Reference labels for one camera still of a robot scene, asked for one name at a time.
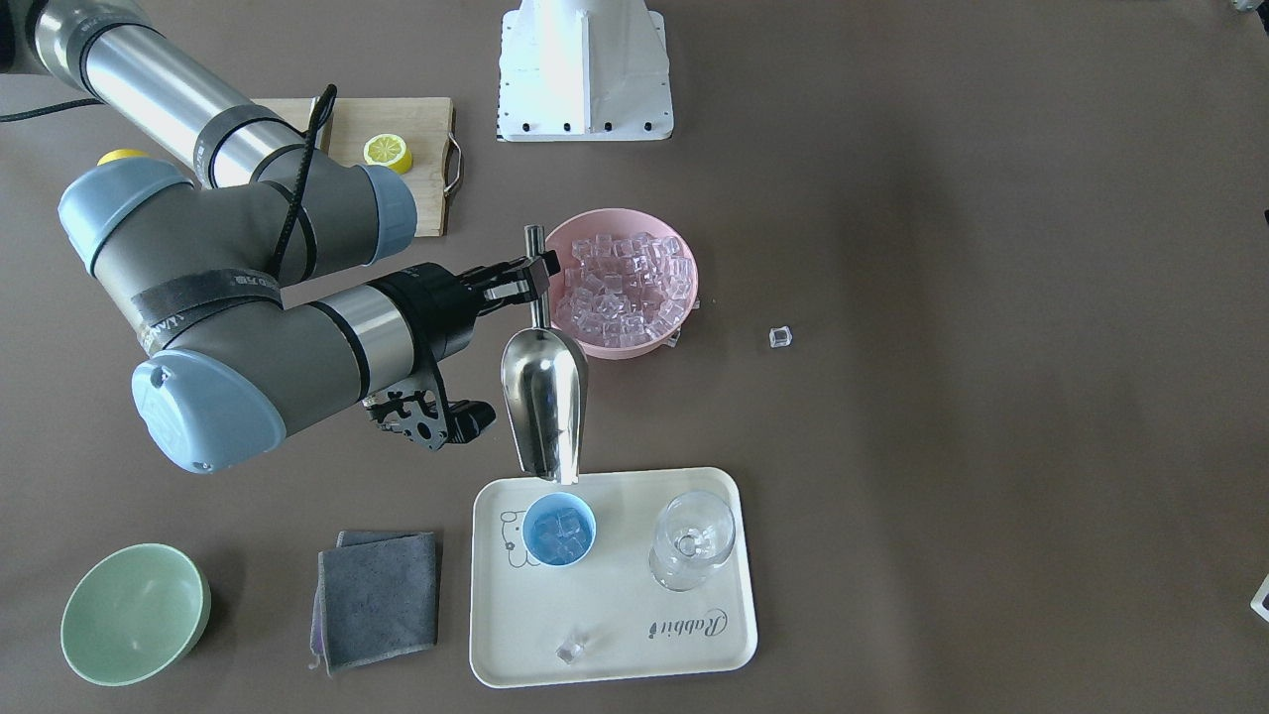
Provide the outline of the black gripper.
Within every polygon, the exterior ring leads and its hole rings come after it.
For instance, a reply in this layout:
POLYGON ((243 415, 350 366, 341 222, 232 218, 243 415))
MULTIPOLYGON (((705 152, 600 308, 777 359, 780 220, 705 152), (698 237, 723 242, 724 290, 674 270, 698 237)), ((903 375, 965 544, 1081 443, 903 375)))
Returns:
POLYGON ((423 263, 372 282, 398 308, 412 340, 421 370, 425 354, 442 361, 471 342, 485 303, 527 304, 549 293, 551 276, 561 271, 555 250, 530 252, 511 261, 450 273, 440 264, 423 263))

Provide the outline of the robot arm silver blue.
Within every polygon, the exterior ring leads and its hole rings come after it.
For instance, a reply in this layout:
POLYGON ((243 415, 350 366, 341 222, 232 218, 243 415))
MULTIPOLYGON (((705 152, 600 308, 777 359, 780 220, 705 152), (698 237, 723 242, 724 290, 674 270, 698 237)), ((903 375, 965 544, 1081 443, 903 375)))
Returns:
POLYGON ((450 273, 438 264, 286 307, 282 289, 409 247, 415 198, 382 166, 317 146, 338 90, 298 131, 154 29, 132 1, 5 1, 3 71, 46 74, 112 107, 184 167, 117 159, 77 178, 58 221, 147 353, 131 393, 173 464, 216 473, 362 402, 437 450, 495 420, 450 401, 439 363, 480 316, 548 293, 552 250, 450 273))

